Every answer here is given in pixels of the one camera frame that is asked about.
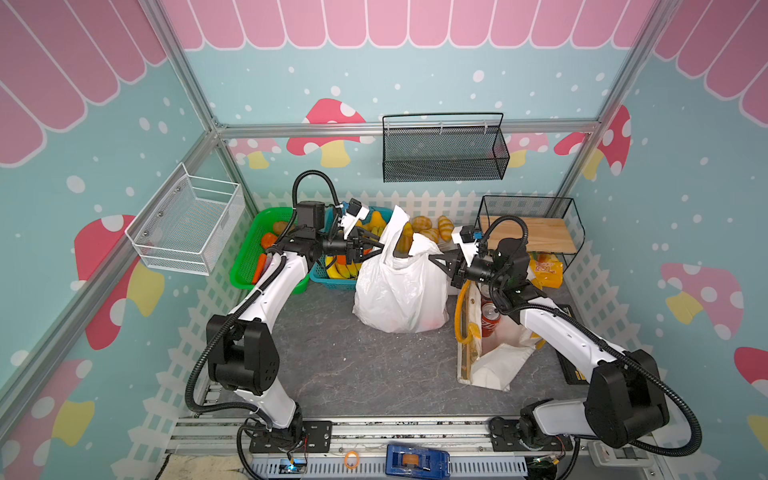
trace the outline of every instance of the table surface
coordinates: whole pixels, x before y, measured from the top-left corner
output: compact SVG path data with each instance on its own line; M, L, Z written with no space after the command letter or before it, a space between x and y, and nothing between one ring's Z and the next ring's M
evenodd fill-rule
M571 304L563 286L547 289L556 303ZM280 353L278 378L305 417L342 415L518 415L544 398L576 399L586 386L570 386L548 344L531 355L508 392L456 380L456 340L451 320L425 333L384 333L352 314L355 292L310 282L277 317L273 338ZM219 402L239 400L222 390ZM242 410L215 416L242 416Z

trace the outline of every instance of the black mounting plate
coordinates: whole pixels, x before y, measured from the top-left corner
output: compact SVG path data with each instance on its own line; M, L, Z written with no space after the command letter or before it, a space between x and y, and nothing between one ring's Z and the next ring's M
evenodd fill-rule
M502 417L495 417L488 422L488 429L491 431L491 444L493 445L494 452L536 452L537 450L531 450L520 440L520 434L518 433L518 421L503 419ZM560 440L565 445L565 451L569 452L573 450L573 444L571 439L567 436L561 436ZM561 449L560 442L557 439L552 439L551 451L559 451Z
M328 453L331 446L331 433L333 431L333 422L304 422L304 432L307 434L306 452L307 453ZM270 444L266 431L258 432L250 440L248 451L251 453L285 453L276 446ZM304 447L296 449L293 453L301 456L304 453Z

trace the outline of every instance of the black wire rack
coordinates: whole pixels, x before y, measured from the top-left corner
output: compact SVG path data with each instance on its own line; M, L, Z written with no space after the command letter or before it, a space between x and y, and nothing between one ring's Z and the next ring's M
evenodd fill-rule
M584 246L584 224L578 215L576 201L570 197L531 197L522 195L483 195L480 201L475 227L482 229L481 218L485 217L485 225L490 225L491 217L501 215L516 215L518 217L533 218L561 218L574 241L577 250L574 254L556 253L566 268L571 265L581 248Z
M385 115L384 181L501 180L509 163L503 118L495 112Z

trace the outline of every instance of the yellow snack bag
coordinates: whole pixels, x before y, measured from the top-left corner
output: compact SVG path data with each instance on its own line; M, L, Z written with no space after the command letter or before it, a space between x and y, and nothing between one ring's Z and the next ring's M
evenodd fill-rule
M536 288L549 286L551 288L560 288L563 284L563 263L558 260L556 255L551 253L540 253L535 259L531 254L531 270L536 276L531 283Z

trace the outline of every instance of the white picket fence illustration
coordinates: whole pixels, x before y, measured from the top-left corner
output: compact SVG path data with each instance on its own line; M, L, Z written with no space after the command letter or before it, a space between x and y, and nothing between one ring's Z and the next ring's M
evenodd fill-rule
M506 195L506 192L494 195ZM522 195L522 192L517 192L515 195ZM439 194L431 194L424 192L420 196L416 196L412 191L409 191L406 195L400 195L398 192L393 192L390 196L385 196L381 191L376 195L370 195L363 191L360 194L352 194L347 191L340 200L349 201L350 198L356 198L365 205L371 207L384 207L393 208L395 205L399 205L411 218L418 215L424 215L431 219L436 219L441 215L445 215L456 225L472 225L475 223L475 219L480 208L480 202L484 194L477 194L472 191L468 194L462 195L461 192L456 191L453 195L446 195L445 192ZM538 197L538 192L533 194L527 194L530 197ZM546 196L551 197L554 192L549 192ZM291 207L291 196L288 192L284 193L282 197L278 197L275 194L268 194L266 197L261 197L258 194L253 194L253 200L256 202L256 206L259 210L264 210L272 207ZM306 193L301 192L298 195L298 200L317 200L331 203L331 197L324 197L320 192L315 192L314 197L309 197Z
M571 221L571 223L578 225L578 222ZM579 230L575 227L571 231L571 235L575 236L574 241L578 235L584 235L584 231L581 230L579 233ZM600 254L593 254L591 249L592 241L587 240L565 273L565 282L581 318L587 327L603 338L630 351L643 349L651 353L653 346L644 345L637 337L640 324L632 323L627 318L629 305L618 301L619 287L609 284L609 270L600 268ZM659 367L659 376L664 379L667 376L667 370ZM679 447L688 441L690 430L680 410L669 399L667 404L670 422L654 432L654 439L659 445L667 448ZM720 466L720 460L701 450L687 457L665 460L676 480L681 480L680 475L687 475L688 480L702 475L707 480L717 480L714 472Z
M239 299L239 291L230 284L229 270L237 256L237 247L250 228L250 220L248 214L240 219L214 271L206 278L205 290L197 291L198 304L188 309L189 326L179 328L179 346L168 350L170 365L166 371L157 374L157 382L160 384L157 395L144 400L144 409L147 411L144 423L128 430L128 436L133 442L131 450L125 458L111 466L118 480L154 478L164 460L165 448L177 420L190 415L184 405L187 377L205 348L208 319L212 314L228 312ZM197 382L195 396L198 401L202 397L200 391L206 387L207 383L202 379Z

